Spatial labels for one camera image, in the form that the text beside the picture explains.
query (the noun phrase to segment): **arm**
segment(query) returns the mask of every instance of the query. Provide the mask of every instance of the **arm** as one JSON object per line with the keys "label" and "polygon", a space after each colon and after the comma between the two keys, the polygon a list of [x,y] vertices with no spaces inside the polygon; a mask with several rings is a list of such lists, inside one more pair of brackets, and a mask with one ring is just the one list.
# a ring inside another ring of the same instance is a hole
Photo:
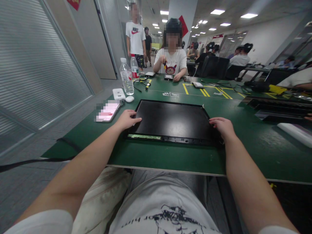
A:
{"label": "arm", "polygon": [[312,83],[296,85],[295,88],[312,89]]}
{"label": "arm", "polygon": [[249,232],[257,234],[272,225],[298,232],[284,213],[269,183],[235,135],[231,121],[212,118],[210,123],[215,125],[224,139],[227,178]]}
{"label": "arm", "polygon": [[128,56],[131,57],[130,55],[130,37],[127,36],[127,49],[128,49]]}
{"label": "arm", "polygon": [[132,119],[133,110],[125,110],[117,122],[71,160],[27,208],[18,223],[42,211],[66,210],[75,219],[84,195],[106,167],[121,132],[142,119]]}

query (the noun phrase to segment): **person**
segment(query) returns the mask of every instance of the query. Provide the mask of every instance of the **person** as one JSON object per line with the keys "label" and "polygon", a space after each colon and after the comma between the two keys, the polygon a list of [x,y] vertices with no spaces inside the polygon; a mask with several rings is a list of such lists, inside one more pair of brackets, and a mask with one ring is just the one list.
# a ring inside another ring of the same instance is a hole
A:
{"label": "person", "polygon": [[178,82],[186,73],[186,53],[181,48],[182,24],[180,20],[168,20],[163,33],[162,48],[156,54],[154,72],[173,75]]}
{"label": "person", "polygon": [[248,53],[253,48],[253,44],[246,43],[245,45],[241,46],[238,55],[235,55],[233,58],[230,59],[229,66],[236,65],[236,66],[246,66],[249,63],[250,58],[248,57]]}
{"label": "person", "polygon": [[189,49],[191,48],[191,46],[188,46],[186,49],[186,54],[188,54]]}
{"label": "person", "polygon": [[228,58],[228,59],[231,59],[231,58],[233,58],[235,55],[238,55],[239,53],[240,53],[240,48],[237,47],[236,50],[235,50],[235,52],[234,52],[234,54],[230,54],[227,58]]}
{"label": "person", "polygon": [[131,57],[131,54],[134,54],[139,70],[143,71],[144,57],[146,57],[145,33],[143,32],[143,26],[138,21],[137,5],[130,3],[129,9],[132,22],[126,23],[128,56]]}
{"label": "person", "polygon": [[213,50],[212,50],[212,53],[217,56],[217,57],[220,57],[220,54],[219,54],[219,45],[215,45]]}
{"label": "person", "polygon": [[312,89],[312,67],[290,75],[285,80],[278,83],[277,86],[286,88]]}
{"label": "person", "polygon": [[199,58],[198,42],[195,42],[194,47],[188,51],[187,57],[195,60]]}
{"label": "person", "polygon": [[[71,160],[5,234],[70,234],[84,195],[105,168],[119,135],[144,121],[125,110],[109,129]],[[226,174],[251,234],[299,233],[287,218],[269,183],[236,136],[230,120],[211,118],[225,142]],[[109,234],[208,233],[218,227],[177,177],[160,173],[138,185],[124,199]]]}
{"label": "person", "polygon": [[146,48],[145,68],[147,68],[147,60],[149,60],[150,67],[152,66],[152,62],[150,59],[150,52],[152,49],[152,38],[149,35],[149,28],[148,27],[144,28],[144,32],[145,32],[145,38],[146,38],[145,39],[145,48]]}
{"label": "person", "polygon": [[286,60],[278,62],[274,68],[293,68],[295,56],[291,55]]}
{"label": "person", "polygon": [[198,59],[195,60],[195,63],[199,63],[198,64],[198,67],[197,67],[197,70],[200,70],[202,68],[202,65],[205,61],[205,58],[207,56],[215,56],[215,54],[213,54],[212,52],[209,51],[210,48],[209,48],[209,45],[206,45],[206,52],[205,53],[202,53]]}

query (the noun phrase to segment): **plastic bottle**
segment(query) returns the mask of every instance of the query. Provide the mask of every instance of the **plastic bottle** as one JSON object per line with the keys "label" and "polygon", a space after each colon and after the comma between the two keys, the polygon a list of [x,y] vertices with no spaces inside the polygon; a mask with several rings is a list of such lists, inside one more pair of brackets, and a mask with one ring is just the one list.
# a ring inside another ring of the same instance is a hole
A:
{"label": "plastic bottle", "polygon": [[139,66],[137,65],[137,60],[134,54],[131,54],[131,71],[133,79],[139,79]]}
{"label": "plastic bottle", "polygon": [[123,88],[127,95],[133,95],[134,94],[134,87],[133,87],[133,78],[131,69],[127,64],[127,59],[121,58],[121,66],[120,66],[120,74],[123,79]]}

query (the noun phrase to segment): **electronic device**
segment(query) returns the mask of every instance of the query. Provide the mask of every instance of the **electronic device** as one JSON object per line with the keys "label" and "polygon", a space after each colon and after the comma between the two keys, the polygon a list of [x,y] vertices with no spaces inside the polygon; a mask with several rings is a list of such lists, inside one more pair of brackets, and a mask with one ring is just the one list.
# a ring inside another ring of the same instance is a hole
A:
{"label": "electronic device", "polygon": [[96,117],[96,122],[110,122],[114,118],[118,108],[121,105],[121,101],[110,101],[105,104],[103,109],[98,113]]}
{"label": "electronic device", "polygon": [[148,76],[148,77],[154,77],[155,73],[149,71],[145,75]]}
{"label": "electronic device", "polygon": [[113,95],[115,100],[125,100],[126,96],[123,89],[113,89]]}
{"label": "electronic device", "polygon": [[126,97],[126,102],[132,102],[134,100],[134,97],[128,96]]}
{"label": "electronic device", "polygon": [[165,75],[165,80],[173,81],[172,75]]}
{"label": "electronic device", "polygon": [[195,88],[205,88],[201,83],[199,82],[192,82]]}
{"label": "electronic device", "polygon": [[133,118],[142,118],[142,121],[125,132],[124,137],[128,139],[223,145],[219,131],[210,125],[210,117],[201,105],[140,100]]}

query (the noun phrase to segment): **black cable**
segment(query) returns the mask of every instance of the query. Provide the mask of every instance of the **black cable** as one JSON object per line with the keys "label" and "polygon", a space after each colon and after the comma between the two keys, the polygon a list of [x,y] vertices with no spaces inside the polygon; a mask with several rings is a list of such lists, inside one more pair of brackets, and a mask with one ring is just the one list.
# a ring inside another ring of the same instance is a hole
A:
{"label": "black cable", "polygon": [[[80,149],[80,147],[78,145],[76,145],[75,143],[73,143],[70,139],[68,138],[59,138],[56,140],[58,141],[62,141],[68,145],[70,145],[71,147],[73,147],[77,153],[80,153],[82,151],[82,149]],[[72,160],[75,156],[69,157],[69,158],[64,158],[64,159],[60,159],[60,158],[51,158],[51,159],[31,159],[31,160],[26,160],[26,161],[21,161],[21,162],[15,162],[15,163],[11,163],[11,164],[7,164],[7,165],[0,165],[0,173],[11,170],[15,167],[19,167],[25,164],[29,164],[29,163],[37,163],[37,162],[64,162],[67,160]]]}

